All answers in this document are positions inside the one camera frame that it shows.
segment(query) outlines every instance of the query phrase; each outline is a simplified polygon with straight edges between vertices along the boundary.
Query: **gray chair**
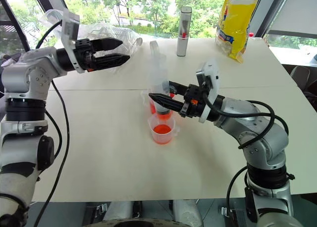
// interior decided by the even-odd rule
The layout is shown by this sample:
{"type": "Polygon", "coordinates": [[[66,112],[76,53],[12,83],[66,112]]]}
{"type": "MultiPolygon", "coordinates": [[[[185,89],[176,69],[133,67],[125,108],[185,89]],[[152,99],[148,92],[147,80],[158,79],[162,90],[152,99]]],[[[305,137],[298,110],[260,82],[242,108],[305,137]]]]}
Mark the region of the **gray chair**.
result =
{"type": "Polygon", "coordinates": [[[304,91],[307,86],[310,72],[311,71],[304,66],[296,66],[291,72],[291,77],[302,91],[304,91]]]}

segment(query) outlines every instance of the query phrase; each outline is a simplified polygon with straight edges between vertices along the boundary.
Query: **white table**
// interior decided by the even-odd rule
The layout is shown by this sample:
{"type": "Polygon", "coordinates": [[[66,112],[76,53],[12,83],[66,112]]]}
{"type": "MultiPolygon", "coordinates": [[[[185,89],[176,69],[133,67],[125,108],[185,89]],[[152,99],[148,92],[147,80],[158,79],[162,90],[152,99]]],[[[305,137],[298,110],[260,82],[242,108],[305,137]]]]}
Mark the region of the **white table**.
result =
{"type": "MultiPolygon", "coordinates": [[[[190,39],[185,57],[176,55],[177,40],[158,40],[161,53],[167,56],[169,80],[188,85],[196,83],[195,72],[211,57],[220,67],[222,88],[296,86],[283,66],[262,39],[250,38],[240,64],[225,56],[212,39],[190,39]]],[[[150,45],[144,42],[131,59],[117,73],[106,70],[79,74],[69,72],[57,78],[60,90],[133,90],[148,88],[150,45]]]]}
{"type": "MultiPolygon", "coordinates": [[[[222,88],[220,94],[270,104],[288,123],[287,168],[296,176],[292,194],[317,191],[317,115],[295,86],[222,88]]],[[[238,143],[211,122],[176,117],[181,131],[171,143],[153,142],[139,90],[61,91],[70,121],[70,149],[52,201],[112,201],[224,198],[234,174],[246,162],[238,143]]],[[[65,122],[55,92],[48,111],[61,127],[65,122]]],[[[47,135],[56,131],[49,123],[47,135]]],[[[46,200],[65,146],[41,175],[34,201],[46,200]]],[[[232,197],[244,197],[243,177],[232,197]]]]}

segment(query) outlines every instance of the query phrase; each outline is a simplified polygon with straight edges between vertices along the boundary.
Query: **clear plastic bag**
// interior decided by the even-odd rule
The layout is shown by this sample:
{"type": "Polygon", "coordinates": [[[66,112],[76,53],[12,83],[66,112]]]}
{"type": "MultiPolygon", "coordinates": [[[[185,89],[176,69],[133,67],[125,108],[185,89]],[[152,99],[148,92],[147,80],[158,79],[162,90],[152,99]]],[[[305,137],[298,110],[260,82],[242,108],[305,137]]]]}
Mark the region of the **clear plastic bag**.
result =
{"type": "MultiPolygon", "coordinates": [[[[45,15],[40,19],[42,24],[47,28],[62,20],[63,11],[48,10],[45,15]]],[[[54,30],[54,35],[60,39],[61,27],[54,30]]],[[[122,45],[111,51],[98,51],[96,56],[104,56],[112,53],[120,53],[124,55],[133,56],[138,47],[142,45],[142,38],[140,35],[129,28],[115,27],[108,23],[96,23],[92,25],[79,25],[78,39],[88,38],[90,40],[102,39],[112,37],[119,39],[123,42],[122,45]]],[[[106,69],[106,71],[116,72],[117,68],[106,69]]]]}

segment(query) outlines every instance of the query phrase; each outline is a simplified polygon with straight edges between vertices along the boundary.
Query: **yellow snack bag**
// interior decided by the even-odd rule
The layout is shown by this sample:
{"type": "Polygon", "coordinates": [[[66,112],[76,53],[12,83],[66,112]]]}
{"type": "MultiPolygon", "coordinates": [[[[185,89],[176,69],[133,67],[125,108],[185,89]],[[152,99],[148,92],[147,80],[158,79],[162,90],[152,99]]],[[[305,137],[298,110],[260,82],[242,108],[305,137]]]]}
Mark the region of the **yellow snack bag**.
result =
{"type": "Polygon", "coordinates": [[[258,0],[225,0],[219,17],[216,43],[231,58],[243,62],[249,24],[258,0]]]}

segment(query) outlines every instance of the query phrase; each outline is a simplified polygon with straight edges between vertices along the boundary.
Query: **measuring cup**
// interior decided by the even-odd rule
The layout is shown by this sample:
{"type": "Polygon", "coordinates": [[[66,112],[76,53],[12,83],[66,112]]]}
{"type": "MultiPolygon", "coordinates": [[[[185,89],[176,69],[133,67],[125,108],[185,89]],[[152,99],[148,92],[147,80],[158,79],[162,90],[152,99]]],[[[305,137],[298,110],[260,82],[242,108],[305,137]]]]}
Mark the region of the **measuring cup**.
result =
{"type": "Polygon", "coordinates": [[[167,144],[180,131],[180,128],[176,126],[174,117],[162,120],[158,118],[156,113],[148,118],[148,124],[152,137],[158,144],[167,144]]]}

